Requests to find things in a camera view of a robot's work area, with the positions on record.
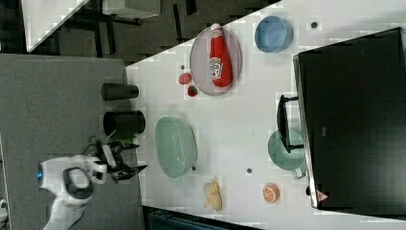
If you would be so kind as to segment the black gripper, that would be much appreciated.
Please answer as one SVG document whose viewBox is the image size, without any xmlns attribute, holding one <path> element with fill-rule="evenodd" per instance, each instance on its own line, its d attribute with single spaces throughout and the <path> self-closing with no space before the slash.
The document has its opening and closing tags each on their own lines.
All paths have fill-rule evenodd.
<svg viewBox="0 0 406 230">
<path fill-rule="evenodd" d="M 137 144 L 113 144 L 111 146 L 113 159 L 115 160 L 116 165 L 110 166 L 108 168 L 108 173 L 116 183 L 121 180 L 131 179 L 133 176 L 147 168 L 147 165 L 130 167 L 124 162 L 121 156 L 121 153 L 124 150 L 135 150 L 138 147 L 139 145 Z"/>
</svg>

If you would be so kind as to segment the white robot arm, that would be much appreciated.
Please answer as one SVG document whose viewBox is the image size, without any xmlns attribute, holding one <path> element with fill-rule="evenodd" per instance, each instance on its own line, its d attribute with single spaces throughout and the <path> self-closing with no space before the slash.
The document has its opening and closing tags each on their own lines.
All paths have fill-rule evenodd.
<svg viewBox="0 0 406 230">
<path fill-rule="evenodd" d="M 48 159 L 38 165 L 38 185 L 55 196 L 43 230 L 69 230 L 83 217 L 95 185 L 103 184 L 110 174 L 118 183 L 147 167 L 126 165 L 121 152 L 137 149 L 137 144 L 97 144 L 96 153 Z"/>
</svg>

